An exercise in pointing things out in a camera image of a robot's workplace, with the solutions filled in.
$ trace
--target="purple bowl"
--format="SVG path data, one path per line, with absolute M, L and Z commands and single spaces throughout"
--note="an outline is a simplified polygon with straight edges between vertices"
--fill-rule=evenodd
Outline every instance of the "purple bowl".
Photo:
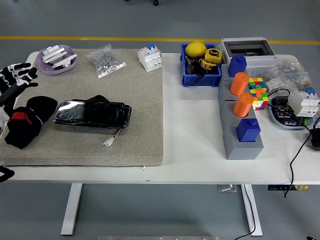
M 62 57 L 62 59 L 66 59 L 67 57 L 70 57 L 75 54 L 75 52 L 72 50 L 72 48 L 67 45 L 58 45 L 58 46 L 60 48 L 64 48 L 64 50 L 66 51 L 66 55 L 64 55 Z M 75 57 L 71 60 L 71 64 L 67 67 L 58 66 L 56 68 L 52 68 L 53 64 L 44 63 L 42 61 L 43 56 L 44 56 L 43 51 L 39 52 L 39 54 L 35 58 L 35 61 L 38 64 L 41 71 L 44 72 L 45 74 L 48 74 L 48 75 L 56 75 L 56 74 L 60 74 L 65 71 L 68 71 L 68 70 L 72 69 L 76 65 L 76 62 L 77 62 L 77 57 Z

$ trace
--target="rubik's cube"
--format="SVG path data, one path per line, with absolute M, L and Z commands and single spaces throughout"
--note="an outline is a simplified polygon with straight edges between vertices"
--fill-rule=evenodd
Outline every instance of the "rubik's cube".
M 267 86 L 262 78 L 249 78 L 249 91 L 253 96 L 253 109 L 255 111 L 262 110 L 269 102 L 267 97 Z

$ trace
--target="yellow floor line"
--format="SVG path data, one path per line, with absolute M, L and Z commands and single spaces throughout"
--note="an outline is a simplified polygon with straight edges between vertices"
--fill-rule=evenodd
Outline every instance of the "yellow floor line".
M 72 41 L 133 41 L 133 42 L 212 42 L 220 38 L 168 38 L 168 37 L 95 37 L 95 36 L 0 36 L 0 40 L 72 40 Z M 270 44 L 320 45 L 320 41 L 268 40 Z

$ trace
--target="electrical enclosure box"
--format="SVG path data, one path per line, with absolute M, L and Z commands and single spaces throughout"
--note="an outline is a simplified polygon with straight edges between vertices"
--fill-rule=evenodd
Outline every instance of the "electrical enclosure box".
M 224 62 L 229 65 L 233 56 L 243 55 L 250 77 L 271 71 L 277 58 L 265 37 L 223 38 L 219 44 Z

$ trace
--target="gray block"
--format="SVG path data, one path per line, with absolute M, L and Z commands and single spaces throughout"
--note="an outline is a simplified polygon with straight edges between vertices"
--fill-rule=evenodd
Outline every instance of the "gray block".
M 241 119 L 255 119 L 256 114 L 253 108 L 246 117 L 238 117 L 234 114 L 235 101 L 225 101 L 220 113 L 223 142 L 228 160 L 252 160 L 256 159 L 264 148 L 260 134 L 253 142 L 240 142 L 238 140 L 237 130 Z
M 237 101 L 239 96 L 233 95 L 230 92 L 231 85 L 234 81 L 234 77 L 229 77 L 228 75 L 228 66 L 225 64 L 221 65 L 222 78 L 219 82 L 218 86 L 218 103 L 219 103 L 219 111 L 224 106 L 225 101 Z M 245 93 L 250 93 L 249 87 L 247 86 L 244 90 Z

